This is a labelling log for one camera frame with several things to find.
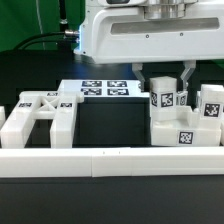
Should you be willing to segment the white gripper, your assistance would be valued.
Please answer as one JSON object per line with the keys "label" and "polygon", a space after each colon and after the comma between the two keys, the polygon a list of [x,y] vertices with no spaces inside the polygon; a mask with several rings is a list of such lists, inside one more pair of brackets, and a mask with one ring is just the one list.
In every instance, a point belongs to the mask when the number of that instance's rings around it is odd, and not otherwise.
{"label": "white gripper", "polygon": [[185,91],[195,60],[224,58],[224,0],[85,0],[83,54],[133,63],[142,92],[143,62],[184,61],[177,90]]}

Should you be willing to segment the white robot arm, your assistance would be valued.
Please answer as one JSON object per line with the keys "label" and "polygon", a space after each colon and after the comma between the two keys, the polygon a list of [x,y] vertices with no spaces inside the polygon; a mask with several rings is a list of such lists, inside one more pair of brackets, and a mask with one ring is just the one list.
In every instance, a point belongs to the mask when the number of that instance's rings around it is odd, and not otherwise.
{"label": "white robot arm", "polygon": [[199,60],[224,59],[224,0],[85,0],[77,56],[97,64],[182,61],[182,87]]}

